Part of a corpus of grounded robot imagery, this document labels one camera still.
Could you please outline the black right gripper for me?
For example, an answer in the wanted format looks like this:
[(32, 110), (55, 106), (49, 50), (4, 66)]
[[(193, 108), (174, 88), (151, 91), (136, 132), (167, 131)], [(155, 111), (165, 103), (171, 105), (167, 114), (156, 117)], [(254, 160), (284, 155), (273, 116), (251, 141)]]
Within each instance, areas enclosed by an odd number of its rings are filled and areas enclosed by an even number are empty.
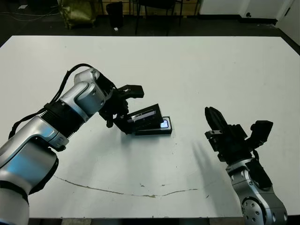
[(213, 107), (205, 107), (205, 117), (212, 129), (205, 133), (221, 162), (239, 162), (252, 157), (246, 143), (247, 137), (240, 124), (227, 125), (222, 113)]

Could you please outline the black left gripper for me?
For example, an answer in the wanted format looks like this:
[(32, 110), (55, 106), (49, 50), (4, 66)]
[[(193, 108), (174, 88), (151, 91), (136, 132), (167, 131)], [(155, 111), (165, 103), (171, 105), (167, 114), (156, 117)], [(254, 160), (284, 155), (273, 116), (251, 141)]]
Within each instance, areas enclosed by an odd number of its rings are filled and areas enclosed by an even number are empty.
[(120, 93), (117, 89), (112, 90), (111, 97), (106, 100), (104, 106), (99, 110), (99, 115), (106, 121), (106, 126), (111, 128), (114, 124), (125, 134), (131, 134), (132, 124), (126, 119), (116, 118), (114, 115), (125, 116), (129, 113), (128, 102), (125, 99), (120, 99)]

